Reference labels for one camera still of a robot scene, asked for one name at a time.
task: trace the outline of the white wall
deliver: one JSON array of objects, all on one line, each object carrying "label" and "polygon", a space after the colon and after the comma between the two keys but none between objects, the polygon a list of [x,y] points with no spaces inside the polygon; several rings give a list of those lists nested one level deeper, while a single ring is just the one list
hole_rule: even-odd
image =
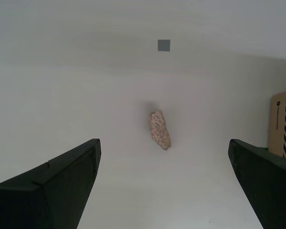
[{"label": "white wall", "polygon": [[286,0],[0,1],[0,182],[100,138],[79,229],[261,229],[227,148],[266,146],[278,58]]}]

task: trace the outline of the gray square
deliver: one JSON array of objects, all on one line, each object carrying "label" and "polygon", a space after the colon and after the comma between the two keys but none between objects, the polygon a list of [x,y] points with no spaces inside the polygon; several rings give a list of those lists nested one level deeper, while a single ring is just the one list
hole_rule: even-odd
[{"label": "gray square", "polygon": [[158,51],[169,52],[171,50],[171,40],[158,40]]}]

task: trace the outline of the white surface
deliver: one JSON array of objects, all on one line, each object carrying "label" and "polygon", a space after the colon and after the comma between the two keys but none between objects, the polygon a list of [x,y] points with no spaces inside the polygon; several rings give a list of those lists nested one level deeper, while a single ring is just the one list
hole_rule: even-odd
[{"label": "white surface", "polygon": [[286,90],[286,61],[258,56],[286,58],[286,0],[1,0],[0,182],[100,138],[79,229],[261,229],[227,156],[266,146]]}]

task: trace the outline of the cardboard box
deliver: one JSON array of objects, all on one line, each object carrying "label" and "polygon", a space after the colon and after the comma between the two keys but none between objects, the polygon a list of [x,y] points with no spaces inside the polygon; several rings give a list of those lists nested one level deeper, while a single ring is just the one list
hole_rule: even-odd
[{"label": "cardboard box", "polygon": [[286,158],[286,92],[272,97],[268,150]]}]

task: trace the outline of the gray square marker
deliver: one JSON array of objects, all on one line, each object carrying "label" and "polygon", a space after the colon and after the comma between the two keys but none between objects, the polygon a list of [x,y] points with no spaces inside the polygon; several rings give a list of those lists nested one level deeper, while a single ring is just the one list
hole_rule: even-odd
[{"label": "gray square marker", "polygon": [[171,50],[171,40],[158,40],[158,51],[169,52]]}]

